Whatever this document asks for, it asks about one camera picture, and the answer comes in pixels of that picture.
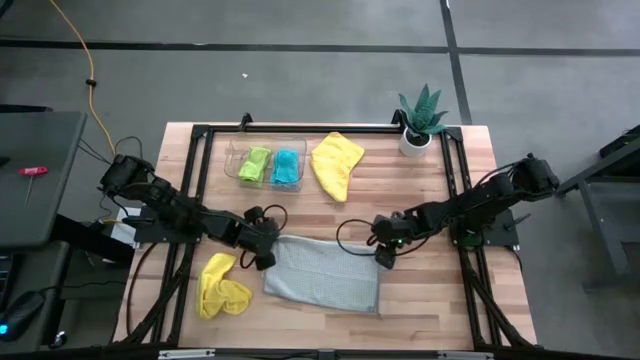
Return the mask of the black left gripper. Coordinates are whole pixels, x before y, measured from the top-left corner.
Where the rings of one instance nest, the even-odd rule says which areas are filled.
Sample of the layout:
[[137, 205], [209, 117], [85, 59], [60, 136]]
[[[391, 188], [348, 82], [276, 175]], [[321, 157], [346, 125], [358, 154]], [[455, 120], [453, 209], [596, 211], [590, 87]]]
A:
[[244, 213], [245, 220], [238, 235], [237, 246], [243, 252], [240, 267], [248, 269], [252, 265], [263, 271], [276, 264], [272, 247], [279, 237], [279, 227], [272, 217], [266, 217], [265, 211], [255, 206]]

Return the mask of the green microfiber towel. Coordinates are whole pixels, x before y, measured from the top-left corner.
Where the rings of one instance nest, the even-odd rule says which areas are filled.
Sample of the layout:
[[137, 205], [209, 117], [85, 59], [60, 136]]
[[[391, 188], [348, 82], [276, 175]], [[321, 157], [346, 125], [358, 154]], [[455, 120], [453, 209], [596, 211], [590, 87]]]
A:
[[238, 171], [239, 179], [243, 181], [262, 182], [270, 158], [270, 149], [259, 146], [251, 147], [245, 162]]

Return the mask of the blue microfiber towel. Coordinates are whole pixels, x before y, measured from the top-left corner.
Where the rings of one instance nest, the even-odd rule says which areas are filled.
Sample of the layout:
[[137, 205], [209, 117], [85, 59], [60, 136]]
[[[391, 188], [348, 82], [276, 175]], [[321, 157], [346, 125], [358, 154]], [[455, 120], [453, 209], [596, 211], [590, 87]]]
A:
[[299, 153], [296, 150], [282, 149], [274, 157], [270, 182], [293, 186], [299, 180]]

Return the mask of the grey waffle microfiber towel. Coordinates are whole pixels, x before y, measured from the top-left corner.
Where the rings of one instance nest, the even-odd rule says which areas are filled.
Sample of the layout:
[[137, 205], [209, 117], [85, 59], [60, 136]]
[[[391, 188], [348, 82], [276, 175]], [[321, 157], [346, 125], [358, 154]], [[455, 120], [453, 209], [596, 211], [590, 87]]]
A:
[[263, 291], [286, 300], [337, 310], [379, 312], [380, 266], [360, 245], [282, 235]]

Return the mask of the yellow microfiber towel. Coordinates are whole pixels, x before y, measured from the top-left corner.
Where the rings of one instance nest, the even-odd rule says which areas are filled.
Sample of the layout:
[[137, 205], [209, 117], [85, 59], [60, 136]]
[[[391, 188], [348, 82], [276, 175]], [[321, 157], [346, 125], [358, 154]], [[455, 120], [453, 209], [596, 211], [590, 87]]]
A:
[[312, 150], [311, 167], [316, 178], [336, 202], [347, 201], [351, 172], [364, 154], [363, 147], [338, 132], [329, 133]]
[[220, 312], [239, 315], [249, 307], [253, 292], [226, 278], [235, 262], [233, 255], [216, 253], [202, 269], [196, 291], [196, 311], [200, 318], [212, 319]]

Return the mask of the clear plastic bin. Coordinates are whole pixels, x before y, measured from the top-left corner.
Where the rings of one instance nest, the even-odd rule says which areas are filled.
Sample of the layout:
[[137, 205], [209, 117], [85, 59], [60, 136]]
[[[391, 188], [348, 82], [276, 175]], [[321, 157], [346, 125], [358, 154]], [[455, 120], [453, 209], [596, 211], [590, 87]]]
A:
[[[247, 158], [249, 149], [254, 146], [265, 147], [271, 150], [271, 158], [266, 166], [264, 180], [262, 182], [243, 181], [238, 177], [238, 171]], [[299, 180], [293, 186], [273, 184], [270, 182], [274, 165], [275, 154], [282, 149], [296, 150], [299, 153]], [[307, 143], [301, 137], [272, 135], [272, 134], [245, 134], [239, 133], [232, 137], [225, 150], [224, 172], [233, 178], [241, 187], [294, 192], [302, 185], [307, 153]]]

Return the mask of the green plant in white pot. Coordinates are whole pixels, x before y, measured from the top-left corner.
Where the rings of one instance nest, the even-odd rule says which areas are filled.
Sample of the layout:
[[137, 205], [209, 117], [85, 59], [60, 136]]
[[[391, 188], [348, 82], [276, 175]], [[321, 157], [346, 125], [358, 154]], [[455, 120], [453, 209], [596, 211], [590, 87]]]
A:
[[441, 119], [447, 111], [437, 111], [441, 91], [432, 92], [425, 83], [413, 107], [407, 97], [399, 93], [399, 102], [406, 118], [402, 120], [405, 129], [400, 140], [400, 151], [410, 158], [419, 158], [426, 154], [433, 137], [446, 129]]

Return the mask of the white paper sheet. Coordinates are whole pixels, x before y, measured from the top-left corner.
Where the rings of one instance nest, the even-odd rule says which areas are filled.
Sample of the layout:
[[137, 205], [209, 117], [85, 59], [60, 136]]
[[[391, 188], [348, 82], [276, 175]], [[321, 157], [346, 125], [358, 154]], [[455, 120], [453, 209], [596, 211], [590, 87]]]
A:
[[111, 222], [111, 237], [131, 246], [133, 249], [138, 249], [140, 245], [135, 241], [136, 229], [125, 224], [123, 219], [126, 218], [127, 215], [138, 216], [140, 212], [140, 208], [126, 207], [125, 209], [120, 209], [115, 216], [115, 220]]

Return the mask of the grey desk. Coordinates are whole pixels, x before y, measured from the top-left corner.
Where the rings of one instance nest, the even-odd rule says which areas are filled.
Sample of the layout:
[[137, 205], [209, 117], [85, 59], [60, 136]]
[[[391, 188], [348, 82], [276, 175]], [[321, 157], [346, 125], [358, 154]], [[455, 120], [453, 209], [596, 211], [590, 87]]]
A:
[[[0, 249], [39, 247], [49, 241], [83, 134], [81, 112], [0, 114]], [[46, 166], [36, 177], [27, 206], [29, 179], [21, 168]]]

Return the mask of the black metal cart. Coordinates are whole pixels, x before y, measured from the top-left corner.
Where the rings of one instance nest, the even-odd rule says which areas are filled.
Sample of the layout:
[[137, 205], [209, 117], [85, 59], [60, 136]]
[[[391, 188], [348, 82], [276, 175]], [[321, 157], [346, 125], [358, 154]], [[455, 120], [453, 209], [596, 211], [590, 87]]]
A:
[[563, 181], [555, 195], [577, 190], [592, 229], [604, 243], [611, 275], [587, 281], [586, 292], [640, 285], [625, 248], [640, 247], [640, 125], [623, 132], [599, 150], [600, 159]]

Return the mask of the dark desk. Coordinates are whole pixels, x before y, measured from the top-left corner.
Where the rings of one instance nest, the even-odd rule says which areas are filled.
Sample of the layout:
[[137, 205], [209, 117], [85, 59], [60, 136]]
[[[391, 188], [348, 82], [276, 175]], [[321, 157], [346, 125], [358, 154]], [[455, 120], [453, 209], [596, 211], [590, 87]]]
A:
[[27, 353], [46, 350], [54, 341], [61, 318], [62, 301], [59, 299], [60, 286], [66, 275], [70, 248], [63, 242], [52, 242], [41, 248], [32, 249], [20, 256], [18, 268], [13, 272], [7, 307], [0, 312], [0, 325], [4, 324], [4, 314], [27, 292], [46, 288], [42, 292], [42, 306], [32, 316], [22, 335], [5, 342], [0, 336], [0, 355]]

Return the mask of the black computer mouse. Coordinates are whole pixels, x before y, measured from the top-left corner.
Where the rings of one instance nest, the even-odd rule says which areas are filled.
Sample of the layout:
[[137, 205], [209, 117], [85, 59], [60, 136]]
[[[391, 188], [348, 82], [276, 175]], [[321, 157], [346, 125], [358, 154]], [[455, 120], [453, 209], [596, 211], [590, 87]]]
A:
[[28, 291], [20, 295], [0, 315], [0, 342], [19, 339], [44, 305], [44, 295], [39, 291]]

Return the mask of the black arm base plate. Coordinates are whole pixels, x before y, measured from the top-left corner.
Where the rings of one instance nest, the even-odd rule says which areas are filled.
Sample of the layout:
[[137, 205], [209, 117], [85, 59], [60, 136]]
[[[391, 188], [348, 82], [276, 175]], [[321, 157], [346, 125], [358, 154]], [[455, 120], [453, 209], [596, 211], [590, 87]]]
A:
[[172, 228], [165, 228], [154, 210], [148, 206], [141, 208], [140, 214], [134, 217], [136, 243], [162, 244], [197, 244], [202, 240], [202, 234], [194, 230], [186, 233]]
[[451, 241], [458, 247], [475, 249], [500, 246], [519, 249], [516, 227], [531, 216], [530, 213], [514, 218], [506, 209], [497, 215], [471, 214], [459, 216], [449, 225]]

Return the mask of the silver metal bracket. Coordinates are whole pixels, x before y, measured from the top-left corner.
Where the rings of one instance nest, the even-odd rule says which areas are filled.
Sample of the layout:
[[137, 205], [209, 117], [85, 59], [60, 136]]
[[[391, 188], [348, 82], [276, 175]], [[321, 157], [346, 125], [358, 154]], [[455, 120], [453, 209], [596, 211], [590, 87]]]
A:
[[157, 360], [209, 360], [215, 356], [214, 349], [174, 349], [160, 351]]
[[438, 360], [494, 360], [492, 353], [468, 351], [439, 351]]

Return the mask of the red-handled hex key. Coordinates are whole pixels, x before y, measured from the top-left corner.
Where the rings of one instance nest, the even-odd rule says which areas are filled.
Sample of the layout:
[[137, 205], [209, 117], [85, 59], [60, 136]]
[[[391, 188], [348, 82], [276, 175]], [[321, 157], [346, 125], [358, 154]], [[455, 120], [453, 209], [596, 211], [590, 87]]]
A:
[[33, 183], [36, 177], [44, 176], [49, 173], [49, 169], [46, 166], [26, 167], [19, 170], [19, 174], [29, 179], [27, 192], [25, 195], [24, 206], [27, 206], [30, 195], [33, 188]]

